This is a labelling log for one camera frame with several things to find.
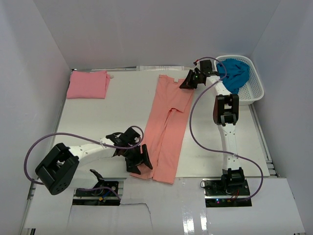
blue cloth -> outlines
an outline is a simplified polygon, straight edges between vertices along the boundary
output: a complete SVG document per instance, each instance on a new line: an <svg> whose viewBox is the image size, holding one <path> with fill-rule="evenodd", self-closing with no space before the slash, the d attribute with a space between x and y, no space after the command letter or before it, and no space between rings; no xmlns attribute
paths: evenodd
<svg viewBox="0 0 313 235"><path fill-rule="evenodd" d="M223 84L232 94L238 94L239 88L243 87L249 80L250 66L236 59L226 59L223 64L227 70L227 76L223 79ZM225 70L220 63L217 64L217 71L220 77L224 77Z"/></svg>

pink towel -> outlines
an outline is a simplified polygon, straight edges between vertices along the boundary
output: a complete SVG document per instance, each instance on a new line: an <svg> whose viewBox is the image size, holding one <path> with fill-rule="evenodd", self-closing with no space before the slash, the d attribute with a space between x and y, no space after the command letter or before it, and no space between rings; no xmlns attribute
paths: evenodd
<svg viewBox="0 0 313 235"><path fill-rule="evenodd" d="M104 99L110 83L107 71L73 71L67 91L67 99L96 98Z"/></svg>
<svg viewBox="0 0 313 235"><path fill-rule="evenodd" d="M194 92L180 89L183 81L159 76L143 139L153 170L142 164L138 166L141 175L132 173L132 176L174 183Z"/></svg>

purple cable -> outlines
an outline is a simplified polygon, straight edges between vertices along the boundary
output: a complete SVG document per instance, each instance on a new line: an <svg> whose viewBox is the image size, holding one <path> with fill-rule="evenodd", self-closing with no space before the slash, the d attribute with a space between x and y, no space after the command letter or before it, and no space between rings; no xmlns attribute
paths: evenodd
<svg viewBox="0 0 313 235"><path fill-rule="evenodd" d="M82 137L82 136L79 136L79 135L75 135L75 134L71 134L71 133L63 133L63 132L60 132L60 133L52 133L52 134L48 134L46 136L43 136L41 137L39 140L37 140L36 142L33 143L33 145L29 148L28 152L26 153L26 156L25 156L25 160L24 160L24 174L26 176L26 178L33 182L34 184L38 184L38 185L44 185L43 183L41 182L38 182L34 179L32 179L30 177L30 175L28 174L27 172L27 161L28 161L28 158L29 158L29 155L31 153L31 151L33 150L33 148L41 141L43 141L44 139L48 138L48 137L51 137L51 136L72 136L72 137L76 137L76 138L79 138L79 139L82 139L82 140L85 140L85 141L89 141L89 142L92 142L92 143L96 143L96 144L99 144L99 145L102 145L102 146L105 146L105 147L109 147L109 148L117 148L117 149L132 149L132 148L136 148L138 145L141 144L142 140L143 140L143 137L144 137L144 134L143 134L143 130L139 127L139 126L131 126L131 127L134 127L134 128L138 128L140 131L141 131L141 138L139 140L138 143L136 143L135 145L131 146L131 147L119 147L119 146L114 146L114 145L110 145L110 144L106 144L106 143L100 143L99 141L94 141L92 139L89 139L89 138L86 138L86 137ZM86 191L92 191L92 190L97 190L97 188L91 188L91 189L87 189Z"/></svg>
<svg viewBox="0 0 313 235"><path fill-rule="evenodd" d="M118 196L118 194L110 187L98 187L98 188L78 188L77 190L80 190L80 191L94 191L94 190L98 190L98 189L108 189L110 190L112 193L114 193L114 195L118 198L119 201L121 201L121 198Z"/></svg>
<svg viewBox="0 0 313 235"><path fill-rule="evenodd" d="M200 143L196 140L196 138L195 138L195 136L194 136L194 133L193 133L193 131L192 131L192 126L191 126L192 114L193 114L193 112L194 112L194 109L195 109L195 106L196 106L197 102L199 101L199 99L201 98L201 96L203 96L204 93L206 93L210 88L212 88L213 86L215 86L219 81L222 81L222 80L227 76L226 67L225 67L225 65L224 65L220 60L218 60L218 59L216 59L216 58L213 58L213 57L207 56L207 57L203 57L203 58L200 58L200 59L196 60L196 62L198 62L199 60L202 60L202 59L212 59L212 60L215 60L215 61L219 62L219 63L223 66L223 68L224 68L224 70L225 70L225 75L224 75L222 78L220 78L219 80L217 80L216 82L214 82L212 85L210 85L208 88L206 88L203 92L201 92L201 94L200 94L200 95L198 96L198 98L196 99L196 101L195 101L195 103L194 103L194 105L192 106L192 109L191 109L191 111L190 111L190 117L189 117L189 129L190 129L190 134L191 134L191 137L193 138L193 140L196 142L196 144L199 145L201 148L207 150L207 151L216 152L216 153L226 153L226 154L234 155L234 156L236 156L236 157L238 157L238 158L240 158L240 159L244 159L244 160L246 160L246 161L249 161L249 162L255 164L255 165L259 168L259 170L260 170L260 172L261 172L261 182L260 182L260 185L259 185L258 189L257 189L251 196L249 196L249 197L247 197L247 198L244 199L244 200L249 200L249 199L251 199L252 197L254 197L254 196L260 191L260 189L261 189L261 187L262 187L262 184L263 184L263 178L264 178L264 176L263 176L263 171L262 171L262 169L260 168L260 166L259 166L255 161L253 161L253 160L251 160L251 159L248 159L248 158L245 158L245 157L242 157L242 156L239 156L239 155L237 155L237 154L235 154L235 153L228 152L228 151L223 151L223 150L215 150L215 149L210 149L210 148L204 147L202 144L200 144Z"/></svg>

